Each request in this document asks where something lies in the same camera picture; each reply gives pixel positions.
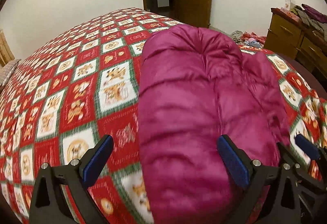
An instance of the bed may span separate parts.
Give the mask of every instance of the bed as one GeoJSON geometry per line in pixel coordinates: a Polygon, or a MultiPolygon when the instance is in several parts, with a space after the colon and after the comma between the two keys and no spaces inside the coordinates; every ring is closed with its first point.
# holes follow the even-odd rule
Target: bed
{"type": "MultiPolygon", "coordinates": [[[[75,26],[38,49],[0,97],[0,184],[12,211],[28,223],[33,183],[43,162],[66,165],[110,134],[115,148],[89,192],[110,223],[153,223],[139,163],[137,101],[141,53],[153,32],[181,24],[138,8],[75,26]]],[[[327,103],[281,57],[264,52],[279,79],[291,141],[301,132],[325,145],[327,103]]],[[[318,178],[317,165],[292,145],[318,178]]],[[[67,188],[74,219],[83,223],[67,188]]]]}

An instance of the magenta down jacket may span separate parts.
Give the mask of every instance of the magenta down jacket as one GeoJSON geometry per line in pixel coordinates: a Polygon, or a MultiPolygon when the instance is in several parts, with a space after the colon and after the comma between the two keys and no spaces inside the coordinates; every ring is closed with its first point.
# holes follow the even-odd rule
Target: magenta down jacket
{"type": "Polygon", "coordinates": [[[155,224],[220,223],[242,196],[216,140],[228,134],[264,165],[290,144],[277,77],[263,53],[224,34],[178,25],[143,48],[140,160],[155,224]]]}

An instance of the silver bolt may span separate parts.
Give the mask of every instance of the silver bolt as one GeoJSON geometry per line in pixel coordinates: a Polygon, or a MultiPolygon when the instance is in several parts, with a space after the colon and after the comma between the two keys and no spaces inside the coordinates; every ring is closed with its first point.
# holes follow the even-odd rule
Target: silver bolt
{"type": "Polygon", "coordinates": [[[252,161],[252,164],[253,164],[254,166],[256,166],[256,167],[259,167],[259,166],[261,166],[261,161],[260,161],[260,160],[253,160],[253,161],[252,161]]]}
{"type": "Polygon", "coordinates": [[[70,164],[76,166],[80,161],[78,159],[73,159],[70,164]]]}
{"type": "Polygon", "coordinates": [[[286,169],[286,170],[289,170],[289,169],[291,168],[291,166],[288,165],[287,163],[284,163],[283,167],[284,167],[284,169],[286,169]]]}
{"type": "Polygon", "coordinates": [[[46,169],[48,167],[48,163],[44,162],[42,165],[41,165],[41,168],[42,169],[46,169]]]}

